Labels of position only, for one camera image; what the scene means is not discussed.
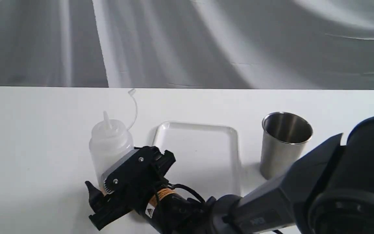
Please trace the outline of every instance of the table surface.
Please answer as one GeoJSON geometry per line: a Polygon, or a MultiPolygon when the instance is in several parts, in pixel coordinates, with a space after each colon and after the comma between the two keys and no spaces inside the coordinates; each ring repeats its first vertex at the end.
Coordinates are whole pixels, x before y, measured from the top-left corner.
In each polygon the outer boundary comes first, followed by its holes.
{"type": "MultiPolygon", "coordinates": [[[[87,218],[92,210],[83,183],[96,180],[88,142],[102,111],[132,121],[127,92],[0,87],[0,233],[97,233],[87,218]]],[[[357,123],[374,116],[374,91],[137,89],[134,97],[139,113],[131,133],[138,146],[150,145],[156,127],[169,120],[236,129],[246,191],[264,182],[256,164],[266,114],[288,111],[309,121],[314,135],[304,152],[340,132],[345,144],[357,123]]],[[[136,214],[102,232],[156,233],[136,214]]],[[[299,233],[295,227],[283,232],[299,233]]]]}

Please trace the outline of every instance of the tray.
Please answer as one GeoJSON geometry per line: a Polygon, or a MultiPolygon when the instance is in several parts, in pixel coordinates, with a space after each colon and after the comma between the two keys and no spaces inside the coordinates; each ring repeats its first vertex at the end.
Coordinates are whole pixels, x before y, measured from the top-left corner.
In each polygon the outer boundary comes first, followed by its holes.
{"type": "MultiPolygon", "coordinates": [[[[169,150],[177,160],[165,176],[183,184],[205,200],[226,194],[240,195],[238,135],[228,126],[165,122],[157,128],[153,145],[169,150]]],[[[177,190],[183,197],[192,197],[177,190]]]]}

